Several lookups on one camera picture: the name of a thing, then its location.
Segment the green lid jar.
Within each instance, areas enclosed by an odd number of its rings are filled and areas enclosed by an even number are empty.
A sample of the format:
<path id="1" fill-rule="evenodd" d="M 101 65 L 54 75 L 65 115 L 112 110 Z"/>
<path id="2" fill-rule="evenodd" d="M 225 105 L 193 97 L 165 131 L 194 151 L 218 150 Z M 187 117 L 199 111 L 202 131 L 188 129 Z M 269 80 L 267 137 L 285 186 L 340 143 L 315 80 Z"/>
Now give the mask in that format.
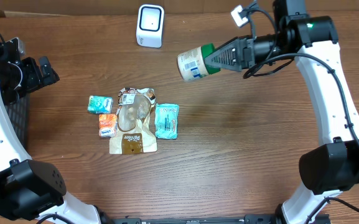
<path id="1" fill-rule="evenodd" d="M 182 79 L 185 82 L 191 82 L 218 73 L 219 68 L 206 65 L 204 61 L 214 51 L 215 46 L 213 44 L 206 44 L 179 54 L 177 66 Z"/>

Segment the teal tissue packet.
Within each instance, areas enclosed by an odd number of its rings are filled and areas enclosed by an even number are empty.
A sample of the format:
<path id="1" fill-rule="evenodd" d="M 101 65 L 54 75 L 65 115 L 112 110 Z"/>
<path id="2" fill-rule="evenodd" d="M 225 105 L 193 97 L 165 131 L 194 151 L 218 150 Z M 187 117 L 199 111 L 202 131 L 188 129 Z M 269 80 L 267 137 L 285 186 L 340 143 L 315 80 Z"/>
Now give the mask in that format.
<path id="1" fill-rule="evenodd" d="M 108 96 L 89 97 L 88 112 L 93 114 L 110 114 L 113 107 L 113 99 Z"/>

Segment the orange white small packet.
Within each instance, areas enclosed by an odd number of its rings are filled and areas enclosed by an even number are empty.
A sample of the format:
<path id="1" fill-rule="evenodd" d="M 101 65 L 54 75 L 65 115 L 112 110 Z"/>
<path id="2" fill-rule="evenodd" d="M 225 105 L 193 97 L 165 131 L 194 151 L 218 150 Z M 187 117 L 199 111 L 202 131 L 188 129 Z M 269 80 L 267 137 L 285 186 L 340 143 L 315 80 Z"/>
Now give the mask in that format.
<path id="1" fill-rule="evenodd" d="M 99 136 L 101 138 L 112 138 L 117 133 L 117 116 L 115 114 L 99 115 Z"/>

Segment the green toilet tissue pack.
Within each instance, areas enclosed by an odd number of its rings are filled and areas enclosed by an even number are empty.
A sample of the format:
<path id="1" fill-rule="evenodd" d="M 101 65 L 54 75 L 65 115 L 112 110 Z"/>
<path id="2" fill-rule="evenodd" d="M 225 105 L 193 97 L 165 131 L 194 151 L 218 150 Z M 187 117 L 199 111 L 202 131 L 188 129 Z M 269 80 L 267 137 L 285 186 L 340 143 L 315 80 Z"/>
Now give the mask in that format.
<path id="1" fill-rule="evenodd" d="M 159 139 L 177 139 L 179 105 L 156 104 L 155 127 Z"/>

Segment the beige snack bag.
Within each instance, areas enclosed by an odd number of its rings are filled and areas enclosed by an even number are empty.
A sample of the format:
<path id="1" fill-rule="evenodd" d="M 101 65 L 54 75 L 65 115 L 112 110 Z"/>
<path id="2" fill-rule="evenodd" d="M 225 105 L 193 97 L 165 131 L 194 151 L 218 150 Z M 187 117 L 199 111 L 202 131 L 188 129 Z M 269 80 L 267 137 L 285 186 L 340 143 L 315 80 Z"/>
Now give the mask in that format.
<path id="1" fill-rule="evenodd" d="M 152 88 L 123 88 L 118 93 L 116 135 L 110 138 L 110 154 L 129 155 L 157 151 L 157 139 L 149 129 L 156 105 Z"/>

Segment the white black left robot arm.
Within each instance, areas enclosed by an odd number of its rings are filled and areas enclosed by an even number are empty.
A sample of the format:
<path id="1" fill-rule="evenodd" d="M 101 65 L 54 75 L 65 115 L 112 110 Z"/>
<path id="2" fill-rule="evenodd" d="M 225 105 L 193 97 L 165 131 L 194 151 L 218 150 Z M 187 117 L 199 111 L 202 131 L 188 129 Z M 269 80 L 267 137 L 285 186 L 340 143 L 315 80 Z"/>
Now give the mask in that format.
<path id="1" fill-rule="evenodd" d="M 98 207 L 67 192 L 51 163 L 35 161 L 24 149 L 7 106 L 59 80 L 47 57 L 24 58 L 18 38 L 0 39 L 0 216 L 38 223 L 111 223 Z"/>

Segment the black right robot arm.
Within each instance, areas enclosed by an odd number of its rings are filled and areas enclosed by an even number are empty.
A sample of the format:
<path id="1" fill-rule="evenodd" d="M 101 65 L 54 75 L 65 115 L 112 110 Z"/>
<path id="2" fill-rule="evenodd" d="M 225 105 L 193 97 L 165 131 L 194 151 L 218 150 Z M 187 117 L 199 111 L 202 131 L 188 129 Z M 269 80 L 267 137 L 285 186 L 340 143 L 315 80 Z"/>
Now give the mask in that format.
<path id="1" fill-rule="evenodd" d="M 304 1 L 275 0 L 274 34 L 235 37 L 210 52 L 204 64 L 260 76 L 264 65 L 295 63 L 308 87 L 319 130 L 318 148 L 299 160 L 301 184 L 272 215 L 246 223 L 328 223 L 320 211 L 359 184 L 359 114 L 340 61 L 338 33 L 328 16 L 311 17 Z"/>

